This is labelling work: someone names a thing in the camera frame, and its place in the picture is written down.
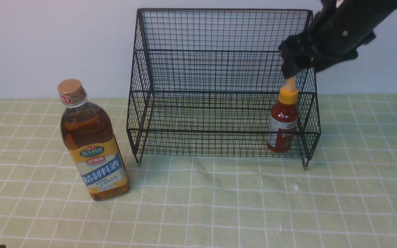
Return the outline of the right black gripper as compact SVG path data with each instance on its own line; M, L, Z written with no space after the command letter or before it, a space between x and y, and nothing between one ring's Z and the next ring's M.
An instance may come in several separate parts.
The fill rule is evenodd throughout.
M365 9L322 9L308 33L290 35L278 49L281 72L289 79L305 69L321 72L358 57L357 48L375 39L375 14Z

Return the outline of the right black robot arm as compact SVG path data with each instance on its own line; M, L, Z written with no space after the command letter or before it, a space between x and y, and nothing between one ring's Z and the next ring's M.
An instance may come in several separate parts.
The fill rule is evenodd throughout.
M279 45L286 79L304 69L321 72L355 60L357 49L372 42L374 29L397 10L397 0L323 0L322 5L306 30Z

